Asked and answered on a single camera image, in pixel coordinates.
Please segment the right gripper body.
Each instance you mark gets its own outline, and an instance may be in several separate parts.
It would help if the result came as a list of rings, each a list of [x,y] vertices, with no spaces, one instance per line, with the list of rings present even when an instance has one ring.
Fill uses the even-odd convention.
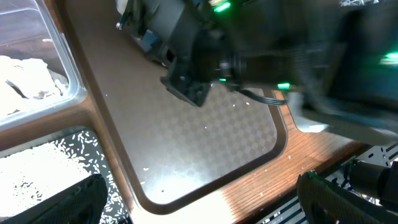
[[[161,83],[178,99],[201,107],[212,83],[249,94],[237,72],[243,61],[218,21],[240,5],[240,1],[117,1],[116,27],[140,41],[149,34],[146,56],[168,70]]]

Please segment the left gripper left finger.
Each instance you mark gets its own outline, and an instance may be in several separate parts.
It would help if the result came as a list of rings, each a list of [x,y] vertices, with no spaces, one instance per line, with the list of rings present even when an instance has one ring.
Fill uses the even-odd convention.
[[[107,198],[108,188],[104,177],[93,174],[2,223],[99,223]]]

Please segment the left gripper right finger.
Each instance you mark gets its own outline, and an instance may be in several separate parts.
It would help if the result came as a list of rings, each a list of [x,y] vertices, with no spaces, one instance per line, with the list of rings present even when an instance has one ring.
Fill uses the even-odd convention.
[[[397,215],[332,184],[314,172],[300,175],[297,196],[309,223],[397,223]]]

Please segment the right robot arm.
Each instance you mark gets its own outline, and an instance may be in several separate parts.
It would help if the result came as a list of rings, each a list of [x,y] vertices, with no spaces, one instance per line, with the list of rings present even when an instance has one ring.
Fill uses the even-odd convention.
[[[219,83],[296,124],[382,145],[397,139],[396,1],[117,1],[117,29],[201,107]]]

